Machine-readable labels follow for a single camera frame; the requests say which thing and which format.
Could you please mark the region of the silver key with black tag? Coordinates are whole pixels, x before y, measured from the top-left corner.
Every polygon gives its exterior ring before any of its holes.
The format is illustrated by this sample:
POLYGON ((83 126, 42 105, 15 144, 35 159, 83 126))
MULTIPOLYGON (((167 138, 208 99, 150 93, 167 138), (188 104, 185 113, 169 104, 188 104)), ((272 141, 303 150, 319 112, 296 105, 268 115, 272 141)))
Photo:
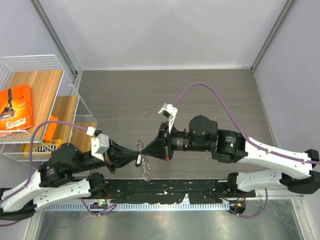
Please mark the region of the silver key with black tag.
POLYGON ((142 155, 138 154, 137 159, 135 160, 135 166, 139 168, 142 164, 142 155))

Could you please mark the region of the metal disc with key rings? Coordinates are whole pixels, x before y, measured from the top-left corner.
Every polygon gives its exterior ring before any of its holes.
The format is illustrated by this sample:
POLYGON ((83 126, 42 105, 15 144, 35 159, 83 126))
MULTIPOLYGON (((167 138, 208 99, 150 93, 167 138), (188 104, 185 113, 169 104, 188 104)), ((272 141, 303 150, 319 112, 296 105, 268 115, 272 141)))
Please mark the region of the metal disc with key rings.
POLYGON ((151 180, 150 177, 150 164, 149 164, 149 160, 146 156, 142 155, 142 150, 145 148, 145 146, 143 145, 141 140, 138 140, 136 143, 136 148, 138 150, 138 154, 140 154, 142 156, 142 162, 140 167, 142 168, 142 172, 141 172, 141 178, 145 181, 145 182, 149 182, 151 180))

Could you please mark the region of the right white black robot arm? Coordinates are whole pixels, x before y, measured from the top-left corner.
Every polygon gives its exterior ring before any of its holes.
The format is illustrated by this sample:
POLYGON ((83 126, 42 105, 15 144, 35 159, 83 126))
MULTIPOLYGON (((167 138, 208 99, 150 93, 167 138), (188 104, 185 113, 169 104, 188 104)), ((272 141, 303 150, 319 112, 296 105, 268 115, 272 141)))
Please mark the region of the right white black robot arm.
POLYGON ((219 129, 216 121, 197 115, 189 130, 179 131, 169 122, 160 125, 157 137, 142 154, 169 161, 175 151, 208 152, 220 163, 252 164, 264 167, 258 172, 233 172, 227 177, 226 191, 232 197, 257 189, 284 189, 310 195, 320 188, 320 174, 313 168, 319 153, 314 149, 292 152, 263 144, 241 133, 219 129))

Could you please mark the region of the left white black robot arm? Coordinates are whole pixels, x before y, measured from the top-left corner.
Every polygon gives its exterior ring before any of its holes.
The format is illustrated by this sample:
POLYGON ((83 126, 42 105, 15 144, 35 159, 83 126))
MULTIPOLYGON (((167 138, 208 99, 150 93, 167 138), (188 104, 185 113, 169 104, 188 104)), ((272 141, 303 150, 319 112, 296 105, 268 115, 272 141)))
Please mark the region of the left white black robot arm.
POLYGON ((141 155, 118 145, 112 140, 98 143, 92 138, 91 150, 82 152, 71 143, 64 143, 51 153, 48 161, 39 166, 29 180, 14 188, 0 190, 0 218, 10 224, 32 217, 54 203, 78 198, 101 199, 107 196, 104 176, 94 173, 86 179, 77 179, 77 173, 107 167, 114 174, 141 155))

